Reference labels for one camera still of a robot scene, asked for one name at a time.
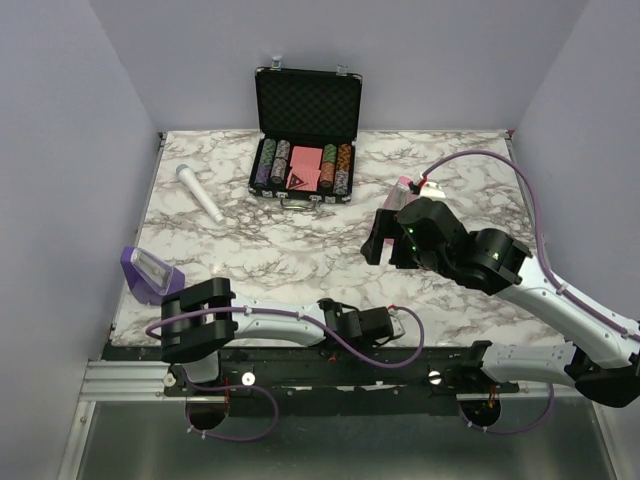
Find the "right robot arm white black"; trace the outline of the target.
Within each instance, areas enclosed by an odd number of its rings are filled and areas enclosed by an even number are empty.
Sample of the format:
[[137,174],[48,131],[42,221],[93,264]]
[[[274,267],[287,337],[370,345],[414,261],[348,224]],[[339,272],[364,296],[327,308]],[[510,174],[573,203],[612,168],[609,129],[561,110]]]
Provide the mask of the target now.
[[566,385],[614,408],[639,396],[639,324],[564,284],[552,282],[522,242],[494,228],[468,231],[442,201],[419,198],[400,211],[379,209],[360,249],[377,265],[386,240],[398,269],[431,270],[457,285],[514,304],[563,335],[560,345],[527,347],[482,342],[460,379],[480,392],[495,383]]

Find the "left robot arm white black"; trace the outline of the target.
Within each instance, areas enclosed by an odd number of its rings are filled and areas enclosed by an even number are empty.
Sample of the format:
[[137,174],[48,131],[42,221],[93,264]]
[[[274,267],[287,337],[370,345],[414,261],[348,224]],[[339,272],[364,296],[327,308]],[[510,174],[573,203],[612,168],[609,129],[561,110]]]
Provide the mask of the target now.
[[218,350],[234,340],[280,340],[303,347],[331,344],[334,332],[353,347],[376,346],[405,334],[385,307],[360,310],[330,298],[309,305],[255,300],[213,278],[166,296],[160,327],[161,360],[187,369],[187,382],[201,395],[222,380]]

